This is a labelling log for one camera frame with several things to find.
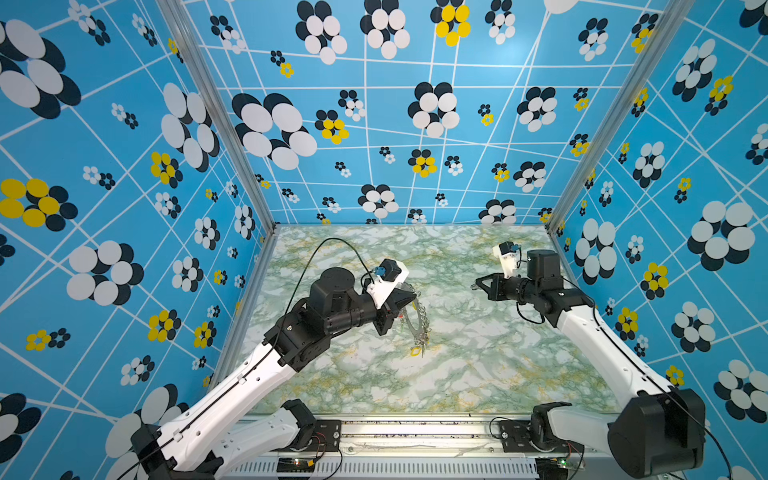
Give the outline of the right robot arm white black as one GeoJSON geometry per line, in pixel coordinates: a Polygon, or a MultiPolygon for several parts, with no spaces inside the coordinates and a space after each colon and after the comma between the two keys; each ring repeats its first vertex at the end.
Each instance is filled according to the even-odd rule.
{"type": "Polygon", "coordinates": [[[700,467],[707,430],[699,395],[674,386],[621,341],[595,302],[566,285],[556,252],[523,252],[513,242],[492,252],[502,270],[478,278],[476,288],[491,301],[532,306],[585,355],[619,406],[616,414],[599,414],[568,402],[540,404],[531,414],[531,443],[552,450],[575,442],[607,453],[635,479],[700,467]]]}

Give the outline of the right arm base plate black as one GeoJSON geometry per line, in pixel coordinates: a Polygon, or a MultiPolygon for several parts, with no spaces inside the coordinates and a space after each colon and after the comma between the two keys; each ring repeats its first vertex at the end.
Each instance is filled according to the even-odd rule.
{"type": "Polygon", "coordinates": [[[504,453],[568,456],[580,454],[583,451],[581,444],[564,440],[546,441],[542,446],[537,446],[528,420],[495,417],[489,422],[489,433],[501,443],[504,453]]]}

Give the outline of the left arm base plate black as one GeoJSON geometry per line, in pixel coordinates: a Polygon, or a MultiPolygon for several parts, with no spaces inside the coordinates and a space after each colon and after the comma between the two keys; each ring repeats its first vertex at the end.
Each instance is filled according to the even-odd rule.
{"type": "Polygon", "coordinates": [[[287,447],[279,452],[301,452],[309,450],[316,453],[338,452],[342,434],[342,421],[337,419],[316,420],[310,430],[302,429],[287,447]]]}

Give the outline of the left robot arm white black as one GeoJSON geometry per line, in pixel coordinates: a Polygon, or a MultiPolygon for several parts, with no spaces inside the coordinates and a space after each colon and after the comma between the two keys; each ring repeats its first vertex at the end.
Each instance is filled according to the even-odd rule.
{"type": "Polygon", "coordinates": [[[298,399],[262,420],[240,421],[324,354],[334,338],[366,324],[385,335],[416,297],[403,287],[408,275],[402,262],[385,259],[357,290],[349,270],[325,270],[308,296],[290,307],[251,355],[202,400],[162,426],[142,426],[132,434],[136,457],[120,478],[222,479],[264,453],[303,448],[316,418],[298,399]]]}

